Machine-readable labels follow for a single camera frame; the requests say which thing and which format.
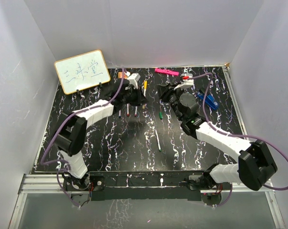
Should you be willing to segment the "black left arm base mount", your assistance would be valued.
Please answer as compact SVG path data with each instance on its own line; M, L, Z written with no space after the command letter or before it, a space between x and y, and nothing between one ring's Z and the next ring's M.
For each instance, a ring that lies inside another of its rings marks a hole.
M74 177L62 176L63 188L68 193L74 196L87 196L90 201L102 201L105 198L105 178L102 176L85 175L82 179Z

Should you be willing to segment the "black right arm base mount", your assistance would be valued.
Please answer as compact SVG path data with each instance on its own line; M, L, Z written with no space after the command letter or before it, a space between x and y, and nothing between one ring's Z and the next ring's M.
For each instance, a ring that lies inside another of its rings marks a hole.
M207 199L221 196L223 191L222 183L216 183L210 176L205 177L204 175L189 175L179 183L179 186L186 187L191 191L212 190L213 192L209 193L210 197Z

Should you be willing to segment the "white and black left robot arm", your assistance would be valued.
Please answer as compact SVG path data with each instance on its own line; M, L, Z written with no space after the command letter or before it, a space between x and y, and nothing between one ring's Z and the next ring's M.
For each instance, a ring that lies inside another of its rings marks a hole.
M102 96L93 105L74 111L70 115L64 115L54 144L69 166L68 172L74 177L75 187L86 190L90 184L89 177L85 176L88 169L81 152L87 129L102 119L116 114L125 104L141 106L146 103L147 99L138 81L127 78L122 83L117 83L112 91Z

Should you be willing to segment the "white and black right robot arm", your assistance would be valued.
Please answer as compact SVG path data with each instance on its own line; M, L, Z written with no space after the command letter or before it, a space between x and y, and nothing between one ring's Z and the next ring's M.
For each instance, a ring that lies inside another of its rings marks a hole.
M180 84L168 83L157 86L159 99L170 104L185 134L208 143L235 160L234 164L213 164L202 176L189 182L199 188L215 189L222 183L243 183L258 191L278 170L266 143L251 142L231 137L222 129L212 128L198 113L195 97L186 93Z

